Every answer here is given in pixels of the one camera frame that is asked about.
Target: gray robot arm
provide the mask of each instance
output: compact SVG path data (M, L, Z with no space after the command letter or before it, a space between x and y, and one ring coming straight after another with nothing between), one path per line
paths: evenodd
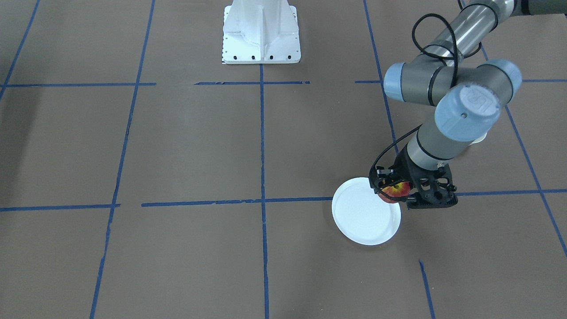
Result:
M514 15L566 13L566 0L476 0L450 26L458 61L500 23ZM448 163L485 135L522 83L520 70L507 60L490 60L476 68L458 68L454 76L453 36L446 28L410 63L392 65L384 76L388 97L436 106L387 170L373 166L370 184L377 194L407 202L409 208L444 208L457 203ZM399 183L414 194L392 198L383 190Z

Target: red apple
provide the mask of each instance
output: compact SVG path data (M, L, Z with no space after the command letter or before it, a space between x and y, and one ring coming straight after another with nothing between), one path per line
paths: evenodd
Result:
M395 184L394 186L385 187L384 189L382 189L382 191L390 197L403 197L409 195L409 191L411 189L412 188L409 186L409 182L401 182ZM396 201L387 199L381 193L378 193L378 196L380 196L380 198L388 204L397 203Z

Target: round plate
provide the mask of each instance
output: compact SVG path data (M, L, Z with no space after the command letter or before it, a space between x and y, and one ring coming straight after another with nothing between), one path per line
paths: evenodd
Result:
M331 210L345 236L369 246L392 238L401 221L400 204L384 202L374 193L366 177L344 182L333 196Z

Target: blue joint cap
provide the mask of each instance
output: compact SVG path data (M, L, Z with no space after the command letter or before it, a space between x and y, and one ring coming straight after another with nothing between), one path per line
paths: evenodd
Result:
M435 124L446 137L470 142L490 130L500 111L500 101L490 90L472 83L461 84L437 104Z
M402 102L404 97L401 94L401 70L405 63L395 63L390 66L384 76L384 92L389 98Z
M516 92L518 92L518 90L520 89L520 86L522 85L522 72L520 71L520 69L516 66L516 64L508 60L504 60L502 58L489 60L488 62L483 64L494 65L495 67L499 68L502 72L504 72L506 76L508 76L508 79L510 79L510 82L512 82L513 93L512 93L512 98L510 99L511 101L516 95Z

